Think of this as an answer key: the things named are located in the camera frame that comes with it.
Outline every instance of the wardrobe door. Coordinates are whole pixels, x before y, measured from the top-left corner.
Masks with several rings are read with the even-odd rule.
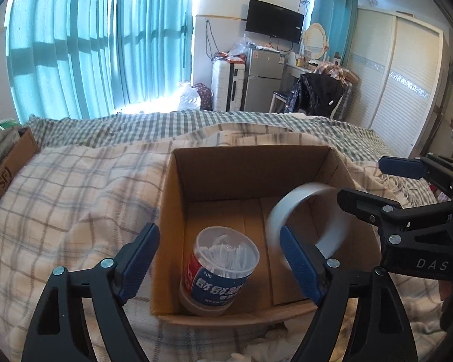
[[[399,156],[409,156],[429,117],[440,59],[438,33],[397,19],[389,77],[371,128]]]
[[[384,84],[385,67],[390,60],[393,15],[358,10],[351,54],[347,67],[359,76],[346,121],[369,128],[376,113]]]

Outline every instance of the sf cardboard box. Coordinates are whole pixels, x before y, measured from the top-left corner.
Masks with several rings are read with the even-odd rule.
[[[20,169],[38,152],[39,146],[34,139],[34,135],[32,135],[30,128],[27,128],[0,165],[0,197],[5,194]]]
[[[152,270],[151,312],[176,325],[225,327],[282,322],[311,312],[292,272],[269,255],[265,222],[275,204],[307,182],[354,188],[346,166],[327,146],[244,146],[182,148],[170,158],[160,206],[161,242]],[[288,225],[315,243],[329,208],[322,197],[304,202]],[[260,262],[218,317],[189,314],[178,297],[181,274],[198,233],[226,226],[257,245]],[[380,261],[373,228],[353,220],[348,238],[334,254],[346,268],[370,271]]]

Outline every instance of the white suitcase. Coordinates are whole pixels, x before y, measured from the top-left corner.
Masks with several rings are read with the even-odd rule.
[[[240,111],[242,108],[245,64],[217,60],[213,64],[211,91],[214,111]]]

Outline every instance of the teal curtain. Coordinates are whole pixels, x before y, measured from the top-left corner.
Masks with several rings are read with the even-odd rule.
[[[191,0],[118,0],[117,108],[169,96],[190,81]]]
[[[341,64],[347,62],[357,20],[358,0],[314,0],[311,23],[320,23],[326,31],[331,61],[338,52]]]
[[[21,122],[114,111],[110,0],[9,0],[8,77]]]
[[[9,0],[6,20],[21,122],[107,116],[191,76],[190,0]]]

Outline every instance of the cotton swab container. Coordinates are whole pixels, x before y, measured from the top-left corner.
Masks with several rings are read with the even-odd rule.
[[[258,248],[244,234],[220,226],[202,230],[181,279],[182,305],[198,316],[222,314],[259,259]]]

